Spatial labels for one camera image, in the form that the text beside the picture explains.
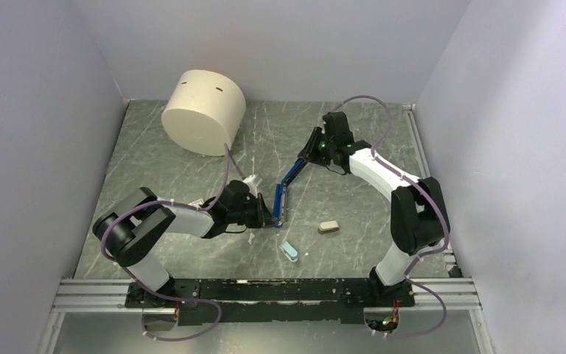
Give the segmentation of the blue stapler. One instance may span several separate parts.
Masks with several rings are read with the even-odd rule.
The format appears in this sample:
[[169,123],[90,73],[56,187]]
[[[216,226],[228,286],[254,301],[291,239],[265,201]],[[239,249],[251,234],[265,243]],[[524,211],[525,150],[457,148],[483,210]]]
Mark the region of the blue stapler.
[[276,185],[273,204],[273,216],[277,219],[275,228],[282,228],[287,215],[287,189],[307,165],[307,160],[299,158],[290,168],[285,177]]

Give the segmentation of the light blue small case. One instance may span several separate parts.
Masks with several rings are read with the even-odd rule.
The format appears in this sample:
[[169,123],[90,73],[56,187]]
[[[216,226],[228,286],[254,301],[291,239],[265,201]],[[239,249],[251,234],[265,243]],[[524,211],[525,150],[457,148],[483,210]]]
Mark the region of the light blue small case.
[[292,263],[298,261],[298,251],[287,241],[279,245],[279,250]]

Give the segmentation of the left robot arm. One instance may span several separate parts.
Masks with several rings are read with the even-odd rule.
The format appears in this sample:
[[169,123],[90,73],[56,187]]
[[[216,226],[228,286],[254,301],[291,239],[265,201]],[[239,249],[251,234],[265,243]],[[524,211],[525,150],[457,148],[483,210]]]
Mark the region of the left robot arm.
[[99,217],[92,233],[101,243],[102,254],[138,280],[149,301],[163,307],[173,300],[175,280],[151,250],[164,233],[212,239],[230,225],[264,229],[277,221],[262,194],[244,181],[232,180],[218,195],[196,205],[163,200],[140,187]]

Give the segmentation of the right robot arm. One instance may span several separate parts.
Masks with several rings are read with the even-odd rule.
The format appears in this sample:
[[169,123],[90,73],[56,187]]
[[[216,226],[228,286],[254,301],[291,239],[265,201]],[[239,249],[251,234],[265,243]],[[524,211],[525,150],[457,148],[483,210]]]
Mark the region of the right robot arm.
[[396,296],[396,285],[408,278],[421,259],[448,246],[450,222],[441,185],[434,177],[406,173],[368,142],[355,140],[343,112],[329,112],[322,121],[299,157],[324,167],[341,167],[344,173],[368,182],[391,204],[392,244],[371,271],[376,280],[368,286],[370,300],[387,305]]

